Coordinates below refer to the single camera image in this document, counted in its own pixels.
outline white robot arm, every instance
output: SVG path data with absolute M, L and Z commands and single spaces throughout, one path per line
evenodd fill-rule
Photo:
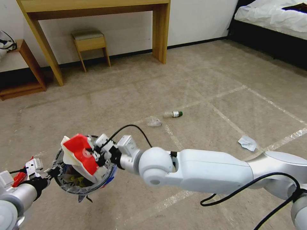
M 307 228 L 307 160 L 303 158 L 267 151 L 245 162 L 214 151 L 185 149 L 172 152 L 159 147 L 142 151 L 130 135 L 123 136 L 115 148 L 112 138 L 103 134 L 95 141 L 93 152 L 97 160 L 110 160 L 119 168 L 140 175 L 150 186 L 173 185 L 189 191 L 230 194 L 231 197 L 238 189 L 243 190 L 253 183 L 249 188 L 265 188 L 286 200 L 285 204 L 293 201 L 291 217 L 295 227 L 298 230 Z M 0 173 L 0 230 L 17 229 L 23 213 L 49 185 L 50 179 L 60 173 L 59 168 L 54 168 L 43 176 L 41 168 L 28 168 L 31 170 L 28 182 L 17 188 L 10 187 L 12 181 L 7 171 Z
M 301 157 L 267 151 L 245 162 L 227 153 L 195 149 L 171 152 L 153 147 L 142 152 L 131 136 L 123 136 L 117 146 L 122 154 L 121 167 L 139 174 L 150 186 L 174 185 L 231 197 L 254 181 L 249 188 L 264 188 L 286 200 L 284 205 L 293 201 L 291 217 L 295 227 L 307 228 L 307 160 Z

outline red object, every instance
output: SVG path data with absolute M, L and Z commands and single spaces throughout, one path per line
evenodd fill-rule
M 77 134 L 64 142 L 63 145 L 74 154 L 75 158 L 82 163 L 89 174 L 93 175 L 97 171 L 99 166 L 95 158 L 86 150 L 91 149 L 86 136 Z
M 14 177 L 14 183 L 12 187 L 17 187 L 26 177 L 27 174 L 24 172 L 17 173 L 17 175 Z

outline bottle label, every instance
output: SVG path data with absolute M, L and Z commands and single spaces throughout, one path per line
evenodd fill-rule
M 179 111 L 173 111 L 173 117 L 179 117 Z

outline stool cushion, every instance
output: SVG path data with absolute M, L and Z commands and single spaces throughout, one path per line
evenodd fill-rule
M 71 35 L 77 41 L 104 36 L 103 33 L 101 33 L 99 30 L 77 30 L 73 31 Z

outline floor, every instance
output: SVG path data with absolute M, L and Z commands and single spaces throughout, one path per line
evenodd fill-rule
M 154 146 L 224 151 L 251 159 L 263 150 L 307 158 L 307 72 L 248 47 L 223 40 L 168 50 L 167 64 L 150 54 L 82 67 L 63 68 L 65 85 L 0 102 L 1 170 L 16 170 L 31 157 L 49 167 L 64 135 L 111 135 L 138 124 Z M 164 119 L 165 111 L 180 118 Z M 161 127 L 148 127 L 147 117 Z M 140 148 L 140 133 L 128 128 Z M 238 143 L 255 139 L 255 152 Z M 55 182 L 32 206 L 24 230 L 49 229 L 253 229 L 282 202 L 263 189 L 246 190 L 229 201 L 201 207 L 209 196 L 176 187 L 151 188 L 119 171 L 94 203 L 61 190 Z M 262 229 L 294 229 L 291 205 Z

